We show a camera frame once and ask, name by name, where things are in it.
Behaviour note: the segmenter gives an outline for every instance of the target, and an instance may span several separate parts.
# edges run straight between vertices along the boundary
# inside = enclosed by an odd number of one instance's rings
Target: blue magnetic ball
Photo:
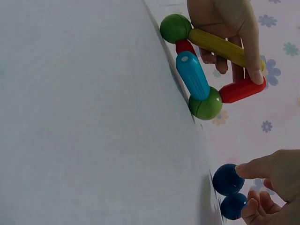
[[[219,194],[230,196],[242,189],[245,179],[236,173],[235,167],[235,164],[225,164],[216,171],[212,184]]]
[[[247,205],[247,198],[241,193],[227,196],[221,204],[222,215],[230,220],[241,218],[241,211]]]

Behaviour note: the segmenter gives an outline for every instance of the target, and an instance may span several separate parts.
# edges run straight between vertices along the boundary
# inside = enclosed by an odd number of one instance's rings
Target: finger
[[[261,206],[268,214],[274,214],[281,210],[281,207],[273,202],[268,192],[259,193],[261,199]]]
[[[273,169],[272,160],[272,155],[264,156],[238,165],[235,170],[240,177],[245,179],[270,178]]]
[[[254,191],[254,190],[250,190],[248,192],[248,200],[250,199],[255,199],[258,203],[258,207],[256,208],[257,211],[259,212],[259,214],[261,214],[262,216],[266,215],[266,212],[264,211],[264,209],[261,206],[261,198],[258,192]]]
[[[250,5],[248,0],[244,2],[245,4]],[[263,75],[261,73],[258,26],[251,6],[248,7],[248,15],[240,27],[239,36],[244,45],[246,66],[249,76],[254,83],[262,84]]]
[[[220,74],[225,74],[228,70],[227,59],[217,55],[216,69]]]
[[[257,210],[258,202],[255,199],[250,199],[248,204],[242,210],[242,218],[247,225],[260,225],[263,222],[263,216]]]
[[[270,179],[265,179],[265,180],[263,181],[263,184],[264,184],[264,186],[265,186],[266,188],[268,188],[268,189],[274,191],[274,188],[273,188],[273,186],[272,186],[272,183],[271,183],[271,180],[270,180]]]
[[[213,55],[210,51],[202,48],[199,48],[199,51],[201,59],[205,64],[215,64],[217,62],[216,56]]]
[[[242,39],[251,80],[256,84],[262,84],[258,25],[250,1],[215,0],[214,2],[224,21],[235,28]]]
[[[239,36],[234,36],[234,37],[230,37],[228,38],[228,41],[239,46],[242,47],[242,41],[240,39]],[[232,80],[233,82],[238,82],[240,80],[244,79],[244,68],[240,67],[234,63],[231,63],[231,67],[232,67]]]

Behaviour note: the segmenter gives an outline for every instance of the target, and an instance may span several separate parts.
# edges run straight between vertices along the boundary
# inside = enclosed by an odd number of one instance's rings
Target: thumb
[[[214,3],[223,20],[233,27],[242,39],[251,80],[256,84],[262,84],[258,26],[250,1],[214,0]]]
[[[236,173],[245,179],[270,178],[273,169],[273,156],[264,156],[257,158],[249,163],[241,164],[235,167]]]
[[[239,36],[243,42],[249,76],[254,83],[262,84],[263,75],[259,54],[258,27],[255,18],[248,16],[245,19],[239,30]]]

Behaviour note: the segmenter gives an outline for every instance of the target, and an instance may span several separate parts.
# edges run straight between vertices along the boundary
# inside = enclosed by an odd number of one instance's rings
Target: blue flower print
[[[298,55],[299,49],[296,47],[296,45],[291,44],[291,42],[288,42],[284,44],[283,50],[287,55],[290,55],[294,57],[295,55]]]
[[[278,84],[277,76],[281,75],[281,71],[278,68],[274,68],[276,65],[275,60],[266,60],[266,57],[261,55],[261,59],[265,62],[266,68],[262,72],[262,75],[267,81],[266,89],[269,87],[269,84],[272,86],[276,86]]]
[[[258,17],[258,22],[261,24],[261,26],[266,25],[267,27],[276,26],[277,20],[274,19],[273,16],[263,15]]]
[[[262,122],[262,131],[263,132],[271,132],[273,126],[271,125],[271,122],[269,121],[265,121],[265,122]]]
[[[269,2],[281,3],[281,0],[269,0]]]
[[[266,191],[268,192],[270,195],[274,195],[275,192],[266,188],[263,184],[263,180],[262,179],[259,179],[259,178],[256,178],[254,180],[254,186],[252,186],[250,188],[250,190],[254,190],[254,191],[257,191],[257,192],[262,192],[262,191]]]

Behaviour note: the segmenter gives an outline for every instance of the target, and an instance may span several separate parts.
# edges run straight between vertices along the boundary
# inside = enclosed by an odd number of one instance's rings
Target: toy rod
[[[246,68],[245,51],[241,47],[203,30],[192,29],[188,39],[205,50],[213,52],[243,68]],[[261,60],[262,71],[265,63]]]

